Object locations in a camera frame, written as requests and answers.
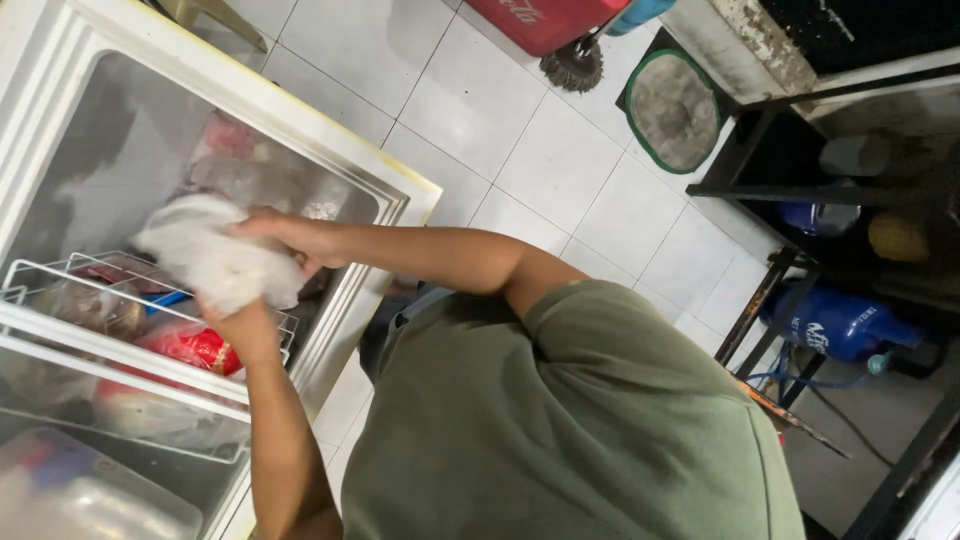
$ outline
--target hand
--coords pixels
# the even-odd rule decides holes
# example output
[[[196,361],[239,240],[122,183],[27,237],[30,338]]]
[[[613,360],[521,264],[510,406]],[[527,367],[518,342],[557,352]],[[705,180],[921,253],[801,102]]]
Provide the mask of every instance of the hand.
[[[306,255],[303,273],[307,278],[321,268],[340,268],[347,262],[336,255],[336,232],[331,221],[285,214],[271,207],[251,207],[250,217],[230,228],[238,236],[269,236]]]
[[[203,297],[198,296],[197,303],[206,323],[233,347],[245,367],[260,361],[278,361],[280,337],[276,317],[263,297],[232,315],[211,307]]]

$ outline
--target chest freezer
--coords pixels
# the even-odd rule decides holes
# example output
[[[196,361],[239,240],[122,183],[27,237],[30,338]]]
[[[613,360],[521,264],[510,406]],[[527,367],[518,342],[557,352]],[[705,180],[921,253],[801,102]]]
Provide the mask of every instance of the chest freezer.
[[[305,215],[419,226],[440,197],[416,172],[138,2],[2,0],[0,276],[59,276],[78,258],[129,250],[130,237],[177,190],[215,110],[309,163]],[[316,301],[300,304],[286,365],[309,418],[389,279],[353,264],[337,270]],[[243,382],[40,312],[24,300],[37,282],[0,295],[0,364],[8,372],[41,366],[80,385],[157,396],[231,432],[249,423]],[[190,451],[123,436],[83,407],[52,406],[54,396],[22,381],[0,378],[0,446],[27,430],[62,430],[198,508],[199,538],[251,534],[243,445]]]

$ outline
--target white tiled floor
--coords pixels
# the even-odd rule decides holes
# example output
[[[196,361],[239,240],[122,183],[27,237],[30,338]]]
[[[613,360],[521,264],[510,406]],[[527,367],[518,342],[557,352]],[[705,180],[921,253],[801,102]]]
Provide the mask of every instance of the white tiled floor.
[[[269,54],[212,20],[194,32],[441,186],[431,225],[509,234],[631,287],[709,353],[763,277],[773,240],[684,194],[721,145],[692,174],[664,172],[613,103],[658,21],[602,38],[604,79],[581,95],[548,87],[539,59],[460,0],[228,3]],[[371,399],[354,357],[314,424],[338,501]]]

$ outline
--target forearm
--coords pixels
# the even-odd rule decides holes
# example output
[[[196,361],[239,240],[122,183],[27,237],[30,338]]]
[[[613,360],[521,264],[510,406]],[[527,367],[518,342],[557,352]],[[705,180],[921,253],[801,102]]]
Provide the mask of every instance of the forearm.
[[[246,365],[252,417],[253,508],[260,538],[288,537],[305,521],[316,527],[311,537],[339,538],[342,526],[324,461],[297,390],[283,370],[276,349],[265,347],[246,354],[257,355],[261,357]]]
[[[522,315],[546,289],[586,276],[503,234],[457,228],[342,225],[338,256],[478,295],[502,293]]]

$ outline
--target red cooler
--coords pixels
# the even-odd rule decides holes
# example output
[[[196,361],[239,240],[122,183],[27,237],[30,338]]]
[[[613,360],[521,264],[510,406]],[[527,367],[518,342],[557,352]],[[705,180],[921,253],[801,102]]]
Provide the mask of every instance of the red cooler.
[[[527,54],[542,57],[610,20],[629,0],[466,0]]]

